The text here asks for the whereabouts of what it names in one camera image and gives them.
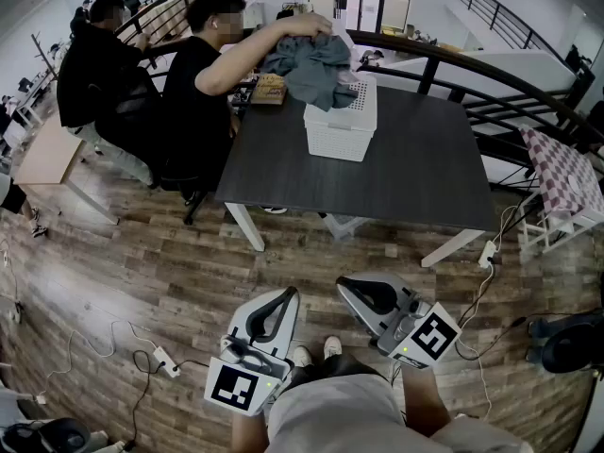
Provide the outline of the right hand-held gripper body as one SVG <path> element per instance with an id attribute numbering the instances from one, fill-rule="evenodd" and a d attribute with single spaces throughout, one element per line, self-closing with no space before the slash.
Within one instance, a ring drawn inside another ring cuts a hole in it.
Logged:
<path id="1" fill-rule="evenodd" d="M 461 329 L 440 303 L 406 289 L 379 289 L 377 304 L 389 314 L 377 339 L 383 355 L 415 369 L 434 366 L 457 341 Z"/>

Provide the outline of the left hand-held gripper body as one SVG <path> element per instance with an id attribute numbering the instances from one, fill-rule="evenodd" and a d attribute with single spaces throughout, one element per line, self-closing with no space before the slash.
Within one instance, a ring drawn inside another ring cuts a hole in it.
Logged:
<path id="1" fill-rule="evenodd" d="M 210 359 L 204 398 L 245 416 L 258 415 L 284 389 L 293 368 L 288 359 L 223 336 L 220 356 Z"/>

